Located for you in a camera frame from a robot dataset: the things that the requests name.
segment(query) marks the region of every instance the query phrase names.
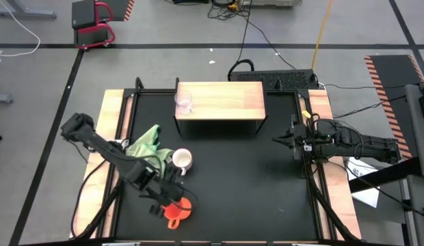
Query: gray floor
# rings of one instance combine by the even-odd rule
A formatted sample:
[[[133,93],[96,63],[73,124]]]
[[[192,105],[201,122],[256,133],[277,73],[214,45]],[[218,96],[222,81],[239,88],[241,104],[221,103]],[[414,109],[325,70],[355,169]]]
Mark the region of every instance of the gray floor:
[[[55,10],[57,20],[22,20],[44,44],[71,44],[70,3],[66,0],[28,0],[28,7]],[[293,10],[253,9],[250,20],[273,43],[315,43],[328,0],[306,0]],[[424,44],[424,0],[397,1],[416,43]],[[207,18],[208,5],[177,6],[163,0],[136,1],[127,23],[112,23],[118,44],[240,43],[245,21]],[[0,43],[34,43],[34,37],[13,20],[0,18]],[[246,42],[265,43],[249,26]],[[322,43],[407,44],[386,0],[335,1]],[[18,49],[0,49],[16,53]],[[312,49],[279,49],[297,68],[309,68]],[[40,49],[33,55],[2,58],[0,92],[12,93],[15,102],[0,104],[0,245],[7,245],[28,187],[47,140],[57,106],[77,51]],[[224,81],[239,49],[107,49],[85,53],[63,117],[84,112],[95,120],[106,89],[133,87],[141,77],[148,88],[172,88],[182,81]],[[372,86],[365,55],[406,54],[410,50],[320,50],[315,72],[322,83]],[[289,69],[271,49],[244,49],[257,70]],[[379,99],[374,90],[339,90],[328,87],[336,114],[361,108]],[[392,137],[382,108],[344,119],[359,131]],[[85,163],[75,149],[57,137],[21,243],[66,240],[69,221],[83,179]],[[402,245],[398,223],[359,218],[363,238],[375,243]]]

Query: orange and black striped tape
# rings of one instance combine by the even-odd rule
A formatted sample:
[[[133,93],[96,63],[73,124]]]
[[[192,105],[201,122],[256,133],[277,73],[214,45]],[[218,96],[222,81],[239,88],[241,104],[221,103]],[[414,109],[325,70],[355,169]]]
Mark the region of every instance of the orange and black striped tape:
[[[373,64],[371,57],[369,57],[368,55],[364,57],[364,60],[367,69],[370,72],[371,80],[373,81],[373,84],[376,88],[377,96],[379,96],[379,99],[383,102],[382,108],[384,109],[385,116],[387,117],[388,123],[390,124],[390,128],[393,132],[393,135],[397,139],[397,145],[399,146],[400,153],[403,159],[410,159],[412,158],[412,155],[410,153],[410,149],[406,145],[405,139],[403,138],[401,127],[396,120],[395,114],[393,113],[393,108],[391,107],[390,102],[385,102],[388,100],[388,97],[385,93],[384,86],[380,81],[379,75],[377,75],[375,65]]]
[[[124,21],[128,21],[130,19],[131,12],[133,11],[133,6],[135,5],[135,0],[129,0],[129,4],[127,5],[127,9],[125,10]]]
[[[424,78],[422,73],[420,72],[419,67],[417,66],[416,62],[414,61],[414,59],[411,57],[411,55],[408,56],[411,60],[412,65],[414,66],[414,69],[416,69],[417,72],[417,76],[419,76],[420,81],[423,83],[424,82]]]

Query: wooden shelf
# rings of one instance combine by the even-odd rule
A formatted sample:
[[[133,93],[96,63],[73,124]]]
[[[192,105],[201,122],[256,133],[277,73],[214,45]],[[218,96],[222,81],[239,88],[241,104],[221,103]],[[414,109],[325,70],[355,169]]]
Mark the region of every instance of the wooden shelf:
[[[265,105],[262,83],[179,82],[177,91],[192,95],[191,113],[176,107],[177,120],[263,120]]]

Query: white document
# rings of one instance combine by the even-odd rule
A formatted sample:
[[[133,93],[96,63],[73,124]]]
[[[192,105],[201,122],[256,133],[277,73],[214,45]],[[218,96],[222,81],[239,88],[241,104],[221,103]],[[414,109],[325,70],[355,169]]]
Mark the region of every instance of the white document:
[[[347,162],[347,165],[349,168],[354,171],[355,175],[357,176],[363,176],[365,174],[370,174],[371,172],[376,172],[377,170],[374,169],[369,164],[357,160],[354,157],[349,158],[350,161]],[[356,177],[350,173],[349,170],[347,170],[347,173],[349,174],[349,180],[353,180]],[[377,189],[367,189],[365,191],[359,191],[352,194],[352,197],[357,199],[358,201],[364,202],[367,205],[370,205],[374,208],[377,206],[377,197],[379,196],[379,191]]]

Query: wooden board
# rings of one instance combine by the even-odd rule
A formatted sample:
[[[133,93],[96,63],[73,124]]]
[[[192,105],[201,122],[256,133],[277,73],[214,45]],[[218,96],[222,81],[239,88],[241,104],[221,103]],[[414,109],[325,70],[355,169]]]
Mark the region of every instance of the wooden board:
[[[318,113],[320,118],[332,119],[332,110],[330,108],[327,91],[309,90],[309,101],[313,113]],[[329,161],[344,166],[343,159],[341,157],[335,156],[329,159]],[[350,193],[346,171],[341,167],[337,167],[336,165],[329,163],[324,164],[323,169],[332,209],[350,232],[357,238],[361,238],[361,232],[356,218],[354,202],[352,200],[352,194]],[[336,232],[336,235],[338,239],[342,239],[338,231]]]
[[[305,100],[303,97],[300,98],[300,109],[303,110],[307,110],[306,108],[306,104],[305,104]],[[306,117],[305,114],[302,113],[302,119],[303,119],[303,123],[306,125],[306,120],[308,119]],[[315,180],[315,184],[317,185],[317,187],[319,189],[321,189],[320,187],[320,179],[319,179],[319,172],[316,172],[317,166],[315,164],[311,165],[311,169],[314,172],[314,180]],[[319,215],[320,215],[320,223],[321,223],[321,233],[322,233],[322,237],[324,239],[331,239],[330,238],[330,229],[329,229],[329,223],[328,223],[328,217],[326,215],[325,210],[323,209],[323,207],[321,206],[321,204],[319,202],[317,202],[318,204],[318,208],[319,208]]]
[[[179,82],[178,92],[191,94],[191,113],[176,107],[177,120],[263,120],[261,82]]]
[[[110,140],[115,138],[123,93],[124,90],[105,91],[103,104],[101,105],[100,115],[96,125],[96,132],[104,139]],[[103,158],[100,154],[91,153],[89,155],[84,177],[87,177],[102,161]],[[105,163],[86,182],[81,192],[80,203],[74,218],[76,235],[85,230],[86,226],[88,226],[89,222],[91,222],[96,212],[98,212],[101,207],[108,172],[109,163]]]
[[[128,137],[127,133],[129,132],[129,122],[130,122],[130,117],[131,117],[132,105],[133,105],[133,97],[130,96],[130,97],[127,98],[127,103],[125,105],[124,121],[122,122],[120,139],[126,139]],[[114,187],[116,186],[118,178],[119,178],[119,173],[118,173],[117,170],[115,170],[114,171],[114,177],[113,177],[112,182],[111,182],[111,190],[113,190]],[[115,202],[116,202],[116,200],[114,200],[114,202],[110,205],[110,208],[107,211],[107,214],[105,215],[103,237],[110,237],[111,222],[112,222],[112,218],[113,218],[114,211],[115,211]]]

